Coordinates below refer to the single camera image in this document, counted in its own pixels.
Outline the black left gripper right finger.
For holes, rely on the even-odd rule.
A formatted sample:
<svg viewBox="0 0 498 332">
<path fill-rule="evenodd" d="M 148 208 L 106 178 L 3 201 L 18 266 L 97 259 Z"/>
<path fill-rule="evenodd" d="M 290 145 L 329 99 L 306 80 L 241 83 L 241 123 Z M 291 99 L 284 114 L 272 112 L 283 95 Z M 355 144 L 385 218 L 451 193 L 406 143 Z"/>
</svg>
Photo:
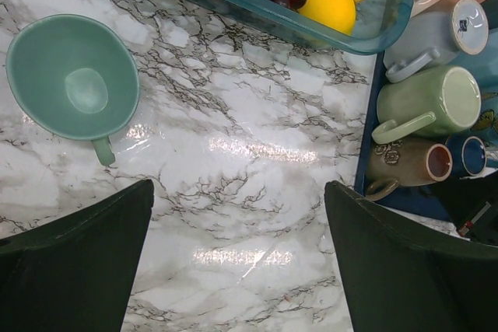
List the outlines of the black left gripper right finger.
<svg viewBox="0 0 498 332">
<path fill-rule="evenodd" d="M 497 248 L 458 239 L 326 183 L 355 331 L 495 331 Z"/>
</svg>

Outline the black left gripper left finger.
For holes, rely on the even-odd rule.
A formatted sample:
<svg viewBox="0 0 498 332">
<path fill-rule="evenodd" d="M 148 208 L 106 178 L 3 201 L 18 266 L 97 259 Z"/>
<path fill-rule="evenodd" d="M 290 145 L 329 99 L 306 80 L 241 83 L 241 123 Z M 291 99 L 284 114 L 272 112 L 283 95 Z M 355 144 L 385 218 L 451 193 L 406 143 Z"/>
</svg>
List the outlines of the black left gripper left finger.
<svg viewBox="0 0 498 332">
<path fill-rule="evenodd" d="M 151 180 L 1 240 L 3 331 L 119 331 L 154 203 Z"/>
</svg>

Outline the brown striped mug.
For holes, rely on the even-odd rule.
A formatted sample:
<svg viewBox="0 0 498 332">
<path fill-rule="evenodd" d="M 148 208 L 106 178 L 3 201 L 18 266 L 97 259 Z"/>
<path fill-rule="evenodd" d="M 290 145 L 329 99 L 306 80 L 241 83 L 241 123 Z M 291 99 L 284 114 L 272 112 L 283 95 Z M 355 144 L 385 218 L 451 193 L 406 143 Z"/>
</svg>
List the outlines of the brown striped mug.
<svg viewBox="0 0 498 332">
<path fill-rule="evenodd" d="M 423 138 L 405 137 L 374 145 L 366 168 L 365 197 L 379 201 L 399 187 L 420 187 L 446 180 L 453 159 L 448 148 Z"/>
</svg>

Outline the light green mug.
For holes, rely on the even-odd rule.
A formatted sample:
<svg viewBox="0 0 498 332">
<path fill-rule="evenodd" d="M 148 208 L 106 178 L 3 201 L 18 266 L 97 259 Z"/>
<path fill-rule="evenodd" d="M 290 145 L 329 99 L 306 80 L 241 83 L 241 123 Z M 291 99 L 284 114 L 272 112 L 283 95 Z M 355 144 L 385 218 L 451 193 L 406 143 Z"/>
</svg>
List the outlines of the light green mug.
<svg viewBox="0 0 498 332">
<path fill-rule="evenodd" d="M 465 68 L 445 65 L 383 86 L 372 138 L 387 144 L 408 135 L 439 138 L 471 128 L 481 112 L 479 85 Z"/>
</svg>

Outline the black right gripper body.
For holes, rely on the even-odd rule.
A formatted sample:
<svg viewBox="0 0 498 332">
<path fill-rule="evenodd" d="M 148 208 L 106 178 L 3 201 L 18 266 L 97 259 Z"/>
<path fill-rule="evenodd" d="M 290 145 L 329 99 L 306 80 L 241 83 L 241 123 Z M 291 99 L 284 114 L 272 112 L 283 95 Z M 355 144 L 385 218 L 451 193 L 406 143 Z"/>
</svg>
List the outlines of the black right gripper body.
<svg viewBox="0 0 498 332">
<path fill-rule="evenodd" d="M 497 172 L 475 179 L 450 177 L 429 185 L 460 236 L 497 245 Z"/>
</svg>

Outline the dark blue small mug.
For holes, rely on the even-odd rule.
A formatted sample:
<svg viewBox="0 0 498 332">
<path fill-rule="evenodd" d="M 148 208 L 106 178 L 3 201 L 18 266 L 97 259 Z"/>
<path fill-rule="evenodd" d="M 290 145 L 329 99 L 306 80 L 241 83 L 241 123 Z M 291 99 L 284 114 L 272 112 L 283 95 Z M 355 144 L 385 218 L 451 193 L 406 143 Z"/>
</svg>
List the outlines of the dark blue small mug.
<svg viewBox="0 0 498 332">
<path fill-rule="evenodd" d="M 444 143 L 452 155 L 451 175 L 457 178 L 481 176 L 486 168 L 486 150 L 475 136 L 451 135 Z"/>
</svg>

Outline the teal green wide mug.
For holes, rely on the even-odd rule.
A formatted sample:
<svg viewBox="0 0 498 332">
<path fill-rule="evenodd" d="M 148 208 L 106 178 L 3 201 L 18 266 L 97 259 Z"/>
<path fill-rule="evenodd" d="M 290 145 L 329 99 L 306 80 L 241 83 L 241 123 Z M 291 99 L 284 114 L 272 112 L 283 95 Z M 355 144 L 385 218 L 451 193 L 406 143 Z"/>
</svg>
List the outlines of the teal green wide mug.
<svg viewBox="0 0 498 332">
<path fill-rule="evenodd" d="M 91 142 L 101 165 L 114 163 L 109 137 L 133 118 L 140 81 L 132 54 L 112 29 L 86 16 L 44 17 L 14 36 L 5 68 L 16 102 L 35 123 Z"/>
</svg>

